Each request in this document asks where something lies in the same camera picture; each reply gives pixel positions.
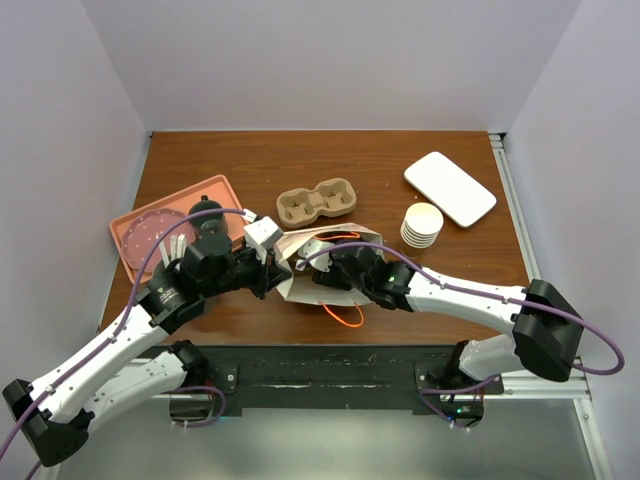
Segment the white paper bag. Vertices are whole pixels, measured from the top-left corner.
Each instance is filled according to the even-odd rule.
[[[382,245],[382,235],[356,223],[341,223],[339,225],[331,225],[328,227],[285,232],[284,236],[278,240],[275,245],[278,252],[278,255],[276,256],[278,258],[278,264],[282,268],[291,272],[292,269],[287,259],[296,255],[300,247],[302,247],[310,238],[315,237],[316,235],[333,232],[356,232],[360,234],[362,241]],[[382,256],[383,252],[382,250],[378,250],[377,253]],[[310,275],[300,275],[300,273],[301,272],[293,270],[293,277],[282,282],[276,287],[278,292],[280,292],[280,295],[282,295],[282,298],[287,302],[308,303],[311,305],[320,305],[324,303],[326,305],[338,305],[343,307],[353,306],[354,303],[357,303],[358,305],[371,303],[369,298],[355,288],[347,292],[345,290],[317,285],[313,283]]]

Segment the orange rope handle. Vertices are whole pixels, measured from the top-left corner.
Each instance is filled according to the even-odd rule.
[[[319,235],[316,235],[313,238],[323,242],[328,242],[329,240],[342,240],[343,238],[360,238],[360,234],[356,232],[349,232],[341,235],[334,235],[332,237],[320,237]]]
[[[327,311],[327,313],[329,315],[331,315],[333,318],[335,318],[338,322],[340,322],[341,324],[343,324],[345,327],[349,327],[349,328],[359,328],[362,325],[364,325],[364,312],[362,311],[362,309],[360,308],[360,305],[358,305],[357,303],[354,303],[355,307],[358,309],[358,312],[360,313],[360,323],[347,323],[344,320],[342,320],[339,316],[337,316],[335,313],[333,313],[331,311],[331,309],[329,308],[328,305],[321,303],[320,305],[322,305],[324,307],[324,309]]]

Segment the pink tray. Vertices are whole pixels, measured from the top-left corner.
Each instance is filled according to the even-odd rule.
[[[127,276],[131,283],[135,281],[138,271],[129,265],[122,249],[122,238],[125,233],[127,233],[131,223],[145,212],[160,208],[168,208],[187,215],[191,207],[200,201],[202,195],[209,197],[209,200],[218,202],[224,208],[237,208],[242,210],[238,197],[236,197],[235,192],[231,188],[231,184],[229,184],[227,177],[224,175],[216,175],[215,177],[211,177],[203,182],[185,188],[184,190],[180,190],[168,197],[161,198],[160,200],[145,205],[144,207],[140,207],[131,213],[127,213],[126,215],[111,221],[109,224],[109,230],[111,231],[113,240],[116,243],[118,253],[120,254],[124,269],[127,271]],[[240,215],[225,214],[224,218],[227,223],[229,237],[231,237],[231,240],[233,241],[234,248],[238,247],[244,237],[244,226],[246,225],[246,222]],[[142,275],[142,283],[149,281],[150,278],[150,273],[144,273]]]

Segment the white wall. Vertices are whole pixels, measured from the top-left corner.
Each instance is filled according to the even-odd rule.
[[[505,131],[579,0],[83,0],[149,129]]]
[[[78,0],[0,2],[0,386],[95,333],[146,133]],[[0,436],[13,420],[0,407]],[[23,478],[22,435],[0,463]]]
[[[507,135],[543,275],[622,346],[627,367],[591,377],[619,480],[638,478],[640,417],[640,3],[583,0]],[[585,362],[614,362],[585,334]]]

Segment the wooden table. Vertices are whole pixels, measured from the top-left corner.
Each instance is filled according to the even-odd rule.
[[[484,132],[165,132],[151,141],[135,208],[217,174],[226,175],[243,207],[278,221],[278,195],[343,177],[358,195],[356,209],[314,226],[352,221],[399,245],[405,210],[424,201],[404,170],[439,151],[488,188],[496,207],[469,229],[448,218],[420,263],[441,273],[498,285],[527,285],[527,275],[489,139]],[[102,328],[122,311],[131,283],[120,263]],[[357,319],[355,309],[336,309]],[[213,311],[192,320],[168,342],[196,344],[438,344],[484,339],[492,330],[444,315],[364,307],[363,327],[346,328],[322,307],[286,303],[273,291],[260,301],[249,291],[225,294]]]

